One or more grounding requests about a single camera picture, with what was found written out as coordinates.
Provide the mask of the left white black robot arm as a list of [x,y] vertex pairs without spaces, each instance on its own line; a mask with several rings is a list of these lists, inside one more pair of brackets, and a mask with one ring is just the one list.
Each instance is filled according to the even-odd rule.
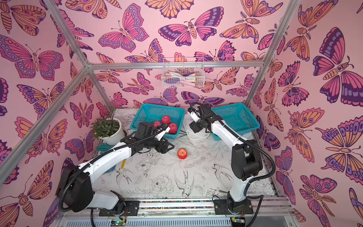
[[154,127],[151,123],[142,122],[136,132],[121,139],[108,151],[88,162],[66,166],[56,191],[58,210],[105,209],[115,216],[123,215],[126,212],[125,199],[113,190],[97,191],[93,188],[94,182],[113,166],[141,153],[144,148],[153,148],[162,154],[172,150],[173,144],[164,138],[170,130],[167,124]]

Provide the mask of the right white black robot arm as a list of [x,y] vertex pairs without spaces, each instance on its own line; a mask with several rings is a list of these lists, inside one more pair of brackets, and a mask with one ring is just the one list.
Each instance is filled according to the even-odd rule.
[[276,172],[272,157],[233,130],[209,105],[192,102],[188,113],[193,119],[193,132],[202,129],[217,135],[232,151],[231,168],[235,175],[232,188],[227,193],[226,205],[231,213],[239,213],[250,200],[263,200],[263,195],[248,195],[250,185],[270,178]]

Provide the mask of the netted apple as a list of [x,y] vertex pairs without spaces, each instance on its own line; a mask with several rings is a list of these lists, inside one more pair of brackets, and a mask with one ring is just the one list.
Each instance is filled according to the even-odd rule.
[[181,160],[184,160],[188,157],[188,153],[187,153],[187,150],[184,149],[184,148],[180,148],[178,151],[177,151],[177,156],[179,159]]
[[169,115],[165,115],[162,117],[161,122],[163,124],[170,124],[171,123],[171,117]]
[[175,123],[170,123],[169,125],[168,125],[168,127],[170,128],[170,130],[169,130],[169,134],[176,134],[177,132],[178,132],[178,125],[177,124],[175,124]]

